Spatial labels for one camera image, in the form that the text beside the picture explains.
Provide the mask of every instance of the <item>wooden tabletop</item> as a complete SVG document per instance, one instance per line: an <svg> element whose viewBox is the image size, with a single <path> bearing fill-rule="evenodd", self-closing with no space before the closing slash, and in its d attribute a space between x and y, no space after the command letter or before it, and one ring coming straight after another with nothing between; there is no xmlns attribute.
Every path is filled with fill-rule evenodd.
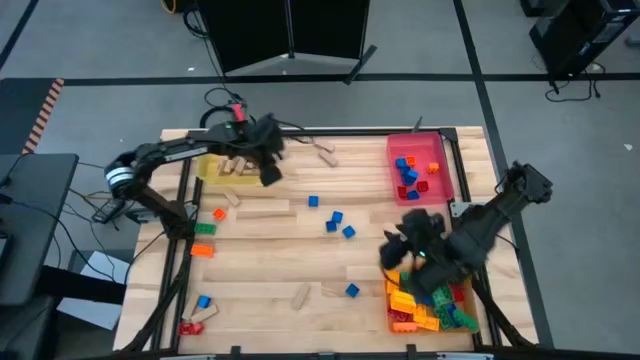
<svg viewBox="0 0 640 360"><path fill-rule="evenodd" d="M483 129L456 129L472 201L487 201L493 197L497 179ZM181 137L186 131L165 130L162 139ZM205 185L199 221L212 223L216 208L225 209L228 215L215 236L196 238L196 243L214 245L215 256L193 258L189 294L211 296L219 313L205 321L203 334L181 338L180 353L229 353L233 345L242 346L243 353L388 352L405 351L406 344L416 344L418 351L472 349L469 334L389 332L378 247L385 241L383 229L398 223L409 208L400 208L393 200L386 137L322 140L336 146L338 167L326 166L313 147L288 142L287 156L278 164L283 180L268 188L228 186L241 199L239 207L231 207L221 195L225 187ZM460 201L448 143L445 151ZM180 169L180 163L159 168L151 187L175 199ZM187 199L194 173L192 170ZM318 208L308 207L309 195L320 197ZM446 205L426 208L447 214ZM325 221L334 210L344 213L343 224L355 228L353 239L346 240L341 232L326 232ZM136 253L160 232L159 223L143 225ZM510 238L509 229L502 235ZM182 253L182 246L179 244L177 254ZM153 311L166 251L167 239L162 237L133 265L114 349L125 346ZM176 256L176 269L180 257ZM497 240L487 270L497 304L526 338L537 341L511 245ZM353 299L345 294L351 282L361 289ZM311 291L296 311L291 300L303 283L309 283ZM480 301L475 299L475 303L483 341L488 344L484 310ZM169 345L173 308L167 311L163 346Z"/></svg>

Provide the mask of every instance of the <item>green block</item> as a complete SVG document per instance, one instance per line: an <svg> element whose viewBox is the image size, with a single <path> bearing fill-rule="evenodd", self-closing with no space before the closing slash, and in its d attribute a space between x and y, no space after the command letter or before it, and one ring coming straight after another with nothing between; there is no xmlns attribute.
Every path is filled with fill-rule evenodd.
<svg viewBox="0 0 640 360"><path fill-rule="evenodd" d="M216 233L216 226L213 224L197 223L194 231L196 232L196 234L214 235Z"/></svg>
<svg viewBox="0 0 640 360"><path fill-rule="evenodd" d="M456 309L453 312L453 317L458 323L462 324L462 326L471 330L472 333L480 331L480 328L478 328L478 322L463 311Z"/></svg>
<svg viewBox="0 0 640 360"><path fill-rule="evenodd" d="M449 330L455 328L453 320L449 316L449 312L444 306L436 306L433 308L433 312L440 319L440 328L442 330Z"/></svg>
<svg viewBox="0 0 640 360"><path fill-rule="evenodd" d="M447 285L440 286L431 294L435 306L447 305L453 303L453 295L451 289Z"/></svg>

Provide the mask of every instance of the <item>plastic tray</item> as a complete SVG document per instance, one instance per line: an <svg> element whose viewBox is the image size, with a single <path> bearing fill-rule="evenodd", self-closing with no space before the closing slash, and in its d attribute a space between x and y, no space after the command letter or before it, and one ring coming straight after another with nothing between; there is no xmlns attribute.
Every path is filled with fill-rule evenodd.
<svg viewBox="0 0 640 360"><path fill-rule="evenodd" d="M421 192L420 198L417 200L402 199L398 194L398 186L404 186L404 184L400 170L396 167L396 159L407 156L415 157L416 164L413 170L419 174L418 180L412 186L407 186L407 192L416 190L418 181L426 180L429 183L429 191ZM453 184L451 184L447 159L439 133L389 135L387 137L387 159L391 170L392 191L398 205L443 204L453 198ZM435 174L427 173L429 163L438 163L440 170Z"/></svg>

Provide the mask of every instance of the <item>black computer case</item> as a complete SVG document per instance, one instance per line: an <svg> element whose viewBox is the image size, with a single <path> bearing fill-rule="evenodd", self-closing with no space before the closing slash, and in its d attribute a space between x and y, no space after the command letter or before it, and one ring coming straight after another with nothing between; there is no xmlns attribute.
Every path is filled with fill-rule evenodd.
<svg viewBox="0 0 640 360"><path fill-rule="evenodd" d="M552 79L578 75L640 14L638 0L571 0L529 32Z"/></svg>

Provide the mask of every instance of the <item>black cable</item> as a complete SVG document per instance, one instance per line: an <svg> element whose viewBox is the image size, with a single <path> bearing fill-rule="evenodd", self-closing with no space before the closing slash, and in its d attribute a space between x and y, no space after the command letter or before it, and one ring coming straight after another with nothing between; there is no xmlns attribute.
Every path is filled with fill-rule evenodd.
<svg viewBox="0 0 640 360"><path fill-rule="evenodd" d="M69 229L67 229L67 226L62 221L60 221L60 219L58 217L56 217L52 213L48 212L47 210L44 210L44 209L39 208L37 206L31 206L29 204L25 204L25 203L20 202L20 201L14 201L14 202L12 202L12 204L19 205L19 206L22 206L22 207L25 207L27 209L31 209L31 210L34 210L34 211L38 211L40 213L43 213L43 214L48 215L49 217L51 217L53 220L55 220L58 224L60 224L62 226L62 229L64 229L64 232L67 234L67 237L69 238L69 242L71 242L71 245L76 250L78 255L82 258L82 260L85 262L85 264L87 264L87 266L89 266L91 269L93 269L93 271L97 272L98 274L102 274L102 275L106 276L107 278L110 278L111 281L116 282L115 279L113 279L111 276L103 273L102 271L99 271L98 269L94 268L91 264L89 264L89 260L87 260L87 258L85 258L84 255L82 255L82 253L80 252L80 249L78 249L78 247L76 246L76 243L73 241L73 238L71 237L71 234L69 233Z"/></svg>

